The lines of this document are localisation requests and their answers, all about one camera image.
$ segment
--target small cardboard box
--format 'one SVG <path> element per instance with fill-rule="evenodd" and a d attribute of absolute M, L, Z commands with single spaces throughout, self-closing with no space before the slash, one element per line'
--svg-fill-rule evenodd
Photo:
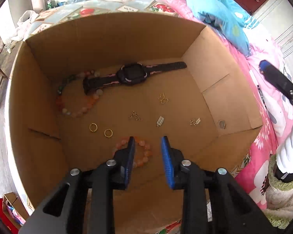
<path fill-rule="evenodd" d="M 123 64 L 184 61 L 187 68 L 151 76 L 135 86 L 104 88 L 93 108 L 73 119 L 56 109 L 59 84 L 71 74 L 115 73 Z M 169 98 L 162 105 L 161 93 Z M 166 184 L 160 139 L 201 168 L 238 165 L 259 133 L 257 102 L 219 37 L 208 26 L 149 13 L 109 13 L 50 27 L 23 42 L 10 82 L 8 125 L 19 176 L 33 207 L 71 168 L 96 168 L 124 136 L 151 144 L 153 157 L 134 169 L 127 191 L 114 192 L 116 233 L 155 233 L 180 219 L 182 191 Z M 63 91 L 65 106 L 86 104 L 82 81 Z M 128 116 L 135 111 L 142 121 Z M 156 127 L 160 116 L 163 125 Z M 190 120 L 200 118 L 197 126 Z M 219 121 L 226 122 L 226 128 Z M 89 131 L 90 123 L 98 131 Z M 106 138 L 105 129 L 113 136 Z"/>
<path fill-rule="evenodd" d="M 26 221 L 27 218 L 29 218 L 29 215 L 25 207 L 23 206 L 21 200 L 18 197 L 16 197 L 13 192 L 7 193 L 3 196 L 3 200 L 2 200 L 3 213 L 6 215 L 6 217 L 17 229 L 20 229 L 21 225 L 15 221 L 13 216 L 10 215 L 7 209 L 7 204 L 9 206 L 13 206 L 13 208 L 15 208 L 15 210 L 17 211 L 18 215 L 20 215 Z"/>

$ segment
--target beaded bracelet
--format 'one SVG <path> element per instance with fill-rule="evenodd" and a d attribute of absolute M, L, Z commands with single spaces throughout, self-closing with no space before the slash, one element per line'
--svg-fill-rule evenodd
<path fill-rule="evenodd" d="M 85 71 L 85 72 L 81 72 L 77 75 L 70 75 L 69 77 L 65 78 L 62 81 L 62 84 L 59 86 L 59 88 L 57 90 L 58 96 L 55 100 L 55 104 L 58 107 L 58 110 L 60 112 L 62 112 L 65 115 L 71 116 L 72 118 L 80 117 L 80 116 L 82 116 L 83 113 L 88 112 L 92 108 L 92 106 L 98 101 L 99 97 L 103 95 L 103 91 L 101 89 L 98 89 L 93 95 L 86 96 L 87 105 L 75 113 L 71 112 L 71 111 L 67 110 L 67 108 L 65 108 L 63 98 L 62 98 L 62 92 L 63 92 L 63 89 L 65 88 L 65 86 L 76 79 L 84 79 L 85 77 L 88 77 L 90 75 L 94 75 L 95 77 L 98 77 L 98 76 L 100 76 L 100 73 L 98 71 L 94 71 L 94 70 Z"/>
<path fill-rule="evenodd" d="M 132 167 L 133 168 L 142 167 L 145 163 L 149 161 L 149 157 L 152 156 L 151 146 L 150 144 L 146 143 L 144 140 L 141 140 L 136 136 L 134 138 L 136 140 L 136 144 L 143 147 L 144 152 L 143 152 L 143 158 L 134 160 Z M 119 143 L 116 144 L 116 146 L 112 149 L 113 157 L 116 151 L 127 146 L 128 141 L 129 141 L 129 137 L 125 137 Z"/>

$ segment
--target watch screen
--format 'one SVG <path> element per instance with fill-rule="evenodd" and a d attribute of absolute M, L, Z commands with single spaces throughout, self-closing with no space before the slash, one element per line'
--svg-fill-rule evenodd
<path fill-rule="evenodd" d="M 145 72 L 140 64 L 130 65 L 123 68 L 124 74 L 127 79 L 134 80 L 145 76 Z"/>

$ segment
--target smartwatch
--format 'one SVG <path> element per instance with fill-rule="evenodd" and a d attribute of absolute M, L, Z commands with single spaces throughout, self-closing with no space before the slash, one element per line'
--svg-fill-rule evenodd
<path fill-rule="evenodd" d="M 144 82 L 153 74 L 186 67 L 187 65 L 185 62 L 173 62 L 148 66 L 143 66 L 140 63 L 132 63 L 123 65 L 115 74 L 95 78 L 85 77 L 82 84 L 85 94 L 88 94 L 90 91 L 118 84 L 135 85 Z"/>

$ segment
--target tiled floor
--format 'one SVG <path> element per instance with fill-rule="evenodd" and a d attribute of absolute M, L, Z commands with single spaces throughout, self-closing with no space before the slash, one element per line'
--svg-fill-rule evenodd
<path fill-rule="evenodd" d="M 6 48 L 3 49 L 0 54 L 0 68 L 2 71 L 9 77 L 13 61 L 15 59 L 17 50 L 19 48 L 20 42 L 12 50 L 12 53 L 9 54 L 6 51 Z M 10 173 L 7 154 L 6 154 L 6 145 L 5 145 L 5 136 L 4 136 L 4 99 L 7 86 L 7 79 L 2 81 L 0 87 L 0 198 L 3 197 L 5 193 L 15 192 L 16 188 L 14 186 L 12 176 Z"/>

